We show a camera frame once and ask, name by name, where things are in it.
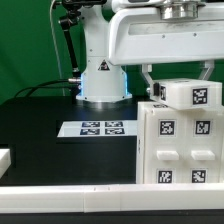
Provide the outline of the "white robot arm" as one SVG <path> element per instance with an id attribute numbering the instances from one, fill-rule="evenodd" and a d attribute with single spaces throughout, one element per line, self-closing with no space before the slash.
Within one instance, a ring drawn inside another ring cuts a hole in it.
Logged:
<path id="1" fill-rule="evenodd" d="M 208 81 L 212 64 L 224 59 L 224 2 L 202 0 L 110 0 L 114 16 L 107 21 L 99 6 L 82 10 L 87 66 L 81 98 L 119 102 L 127 91 L 124 65 L 203 61 L 197 80 L 155 81 L 144 74 L 150 98 L 178 109 L 221 102 L 221 86 Z"/>

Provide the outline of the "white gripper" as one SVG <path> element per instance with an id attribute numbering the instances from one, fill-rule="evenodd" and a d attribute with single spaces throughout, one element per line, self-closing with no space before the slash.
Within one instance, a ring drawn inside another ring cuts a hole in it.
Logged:
<path id="1" fill-rule="evenodd" d="M 189 20 L 164 20 L 156 7 L 122 9 L 109 23 L 107 54 L 114 65 L 142 64 L 150 97 L 160 93 L 150 64 L 204 61 L 199 79 L 208 80 L 213 60 L 224 59 L 224 3 L 208 3 Z"/>

